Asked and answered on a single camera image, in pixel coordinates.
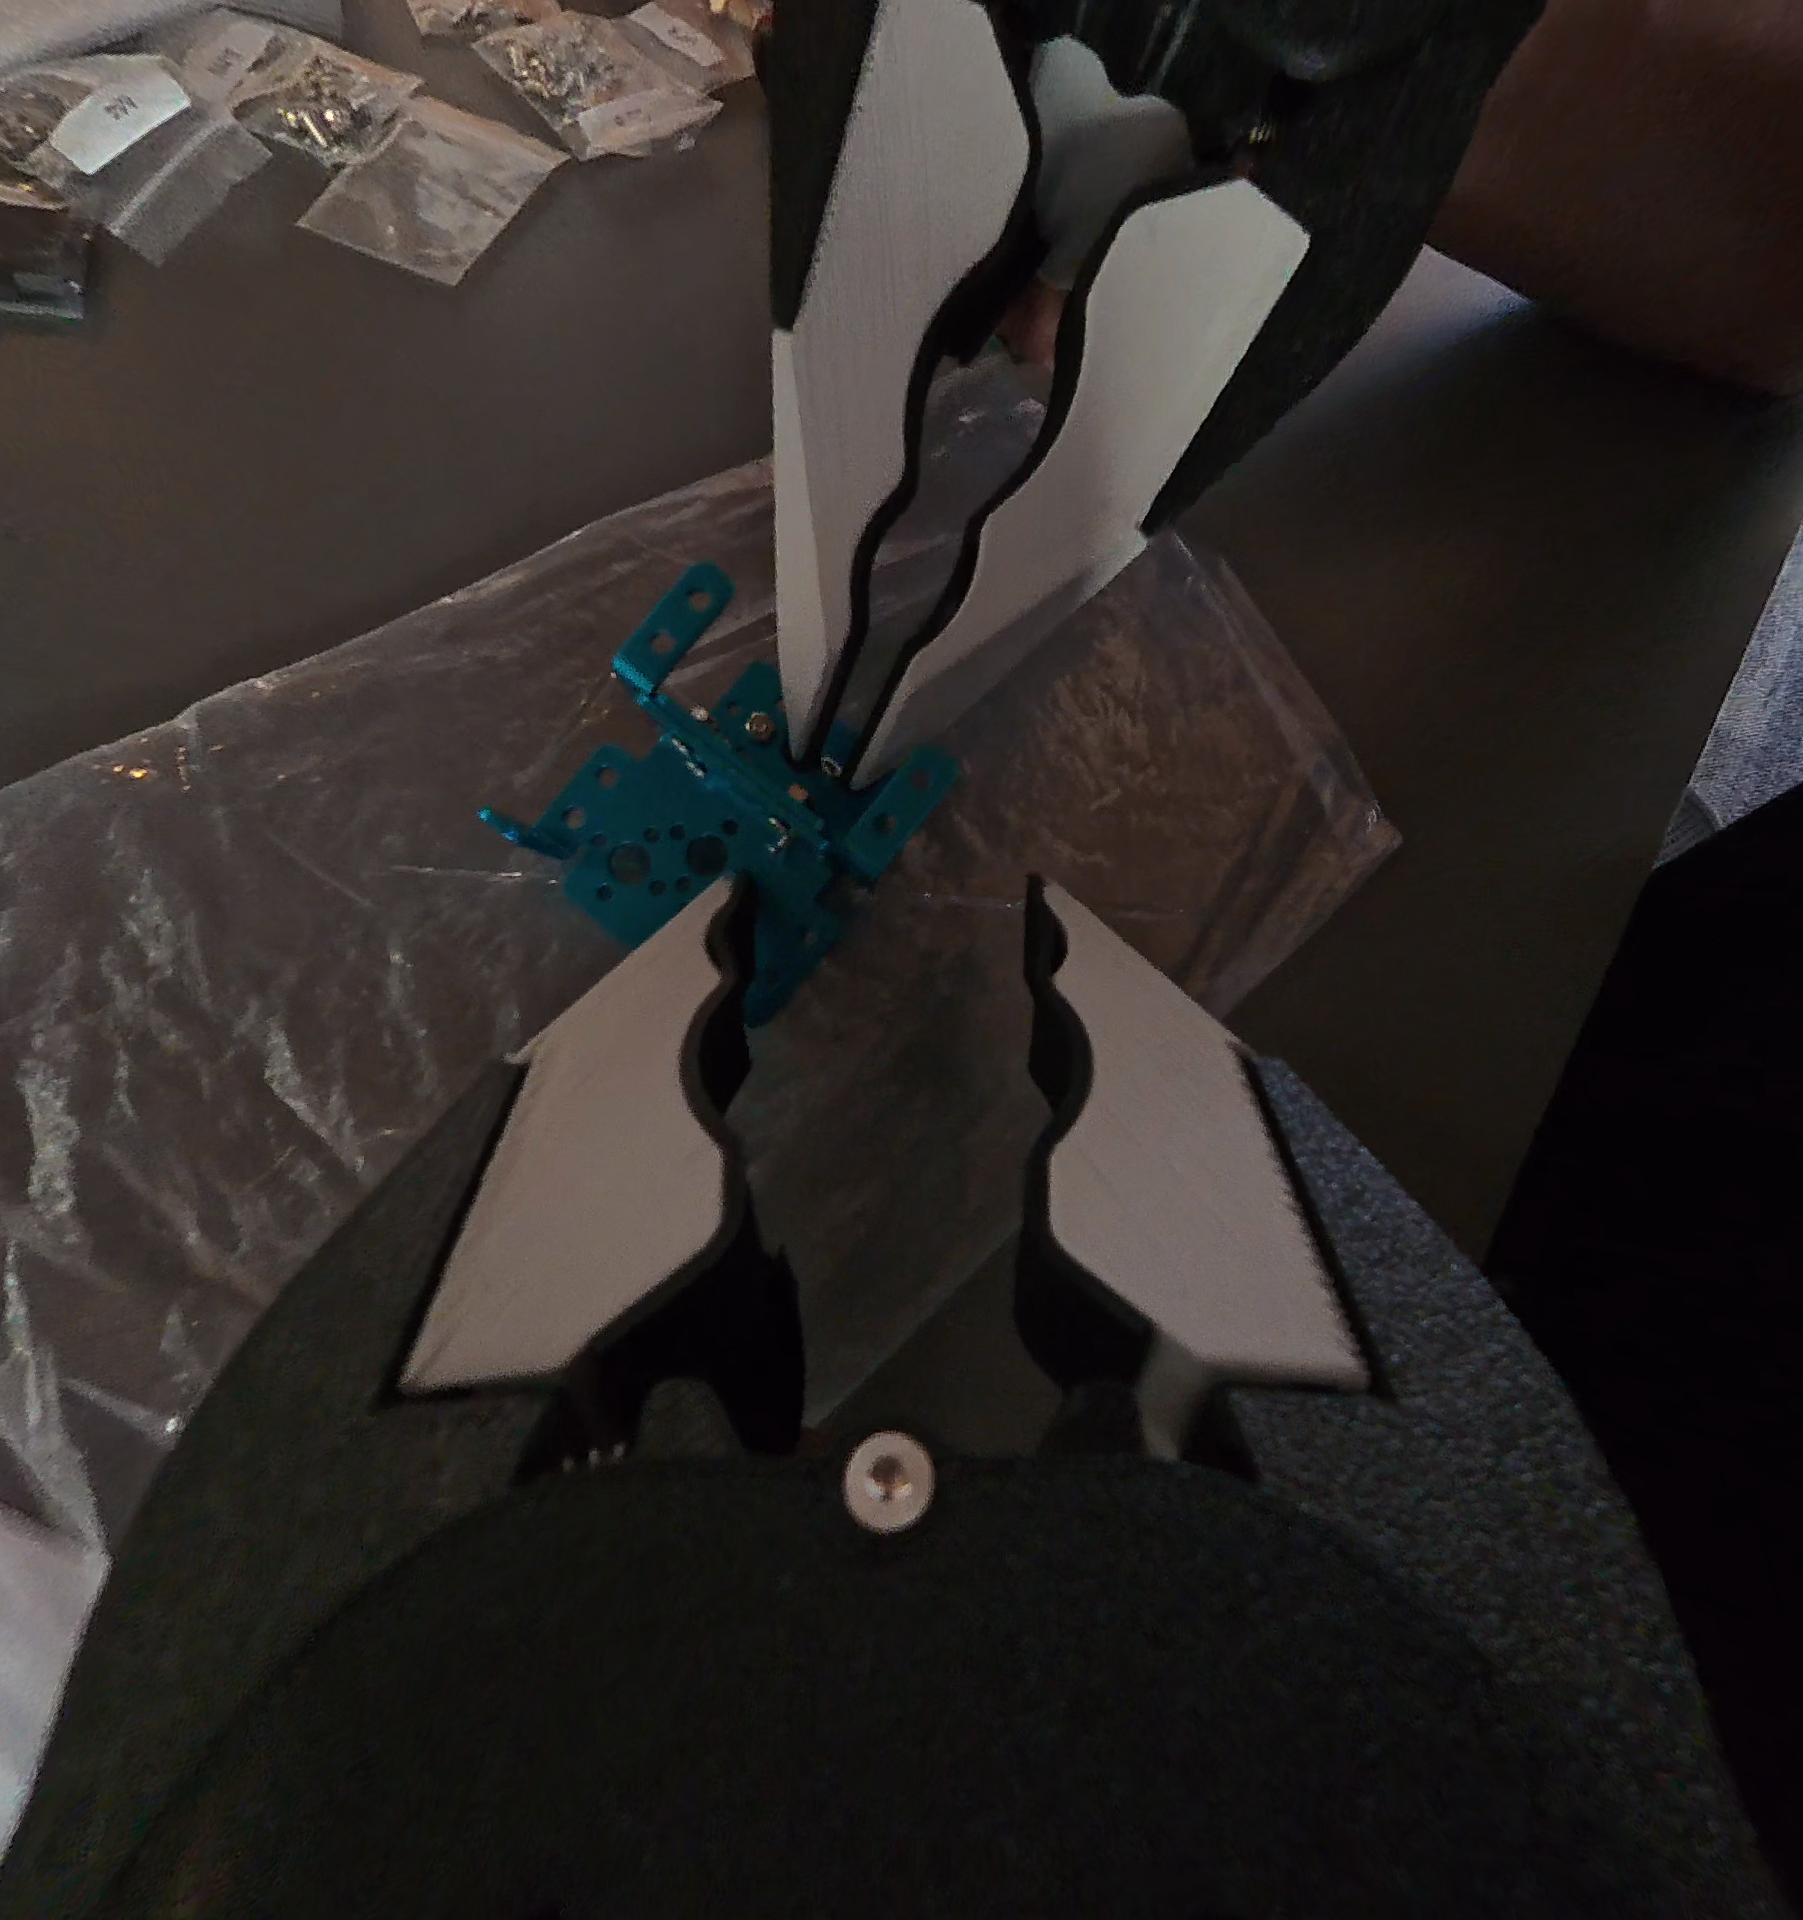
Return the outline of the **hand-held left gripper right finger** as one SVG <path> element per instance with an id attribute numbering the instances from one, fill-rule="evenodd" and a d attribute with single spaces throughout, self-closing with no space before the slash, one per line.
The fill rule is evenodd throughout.
<path id="1" fill-rule="evenodd" d="M 1060 884 L 1024 913 L 1018 1330 L 1089 1381 L 1368 1393 L 1374 1365 L 1249 1054 Z"/>

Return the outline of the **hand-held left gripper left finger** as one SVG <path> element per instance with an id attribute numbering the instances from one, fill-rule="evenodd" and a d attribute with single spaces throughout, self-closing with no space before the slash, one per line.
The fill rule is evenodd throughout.
<path id="1" fill-rule="evenodd" d="M 752 921 L 752 886 L 714 880 L 511 1058 L 403 1392 L 552 1380 L 727 1250 Z"/>

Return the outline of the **blue metal bracket assembly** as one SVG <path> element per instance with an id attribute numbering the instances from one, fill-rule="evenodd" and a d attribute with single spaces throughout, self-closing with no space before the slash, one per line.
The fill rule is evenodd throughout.
<path id="1" fill-rule="evenodd" d="M 643 945 L 716 880 L 746 876 L 755 958 L 745 1020 L 760 1026 L 842 943 L 857 900 L 961 766 L 923 745 L 875 786 L 855 788 L 833 754 L 796 764 L 782 681 L 766 662 L 745 667 L 711 706 L 678 700 L 670 676 L 733 595 L 719 564 L 697 562 L 616 653 L 616 678 L 655 727 L 646 751 L 601 745 L 534 820 L 492 806 L 480 820 L 555 860 L 564 896 L 625 947 Z"/>

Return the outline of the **pile of small screw bags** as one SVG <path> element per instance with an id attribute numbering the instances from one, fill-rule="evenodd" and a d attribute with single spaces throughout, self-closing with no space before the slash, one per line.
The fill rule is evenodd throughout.
<path id="1" fill-rule="evenodd" d="M 84 317 L 94 238 L 162 263 L 273 155 L 298 225 L 457 287 L 566 155 L 686 146 L 752 75 L 771 4 L 410 1 L 555 142 L 343 43 L 343 4 L 0 1 L 0 317 Z"/>

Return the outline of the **clear plastic bag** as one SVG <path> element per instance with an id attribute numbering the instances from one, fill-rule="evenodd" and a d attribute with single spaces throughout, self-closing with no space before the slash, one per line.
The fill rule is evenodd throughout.
<path id="1" fill-rule="evenodd" d="M 609 659 L 684 567 L 773 650 L 765 463 L 0 793 L 0 1500 L 100 1548 L 286 1279 L 622 956 L 478 823 L 643 726 Z M 1393 850 L 1232 572 L 1158 540 L 959 731 L 956 790 L 760 1046 L 735 1124 L 809 1416 L 1011 1236 L 1037 870 L 1224 1016 Z"/>

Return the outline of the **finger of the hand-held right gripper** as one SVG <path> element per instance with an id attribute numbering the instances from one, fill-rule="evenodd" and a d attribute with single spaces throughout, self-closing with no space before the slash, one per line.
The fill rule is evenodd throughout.
<path id="1" fill-rule="evenodd" d="M 933 742 L 1110 584 L 1312 236 L 1257 183 L 1141 198 L 1068 296 L 1037 440 L 896 663 L 852 781 Z"/>
<path id="2" fill-rule="evenodd" d="M 971 1 L 782 1 L 768 24 L 776 657 L 799 764 L 837 721 L 927 382 L 978 349 L 1031 219 L 1028 50 Z"/>

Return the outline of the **person's right forearm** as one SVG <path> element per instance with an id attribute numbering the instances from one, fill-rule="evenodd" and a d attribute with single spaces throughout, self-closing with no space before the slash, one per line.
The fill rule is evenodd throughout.
<path id="1" fill-rule="evenodd" d="M 1551 1 L 1431 242 L 1621 349 L 1803 392 L 1803 1 Z"/>

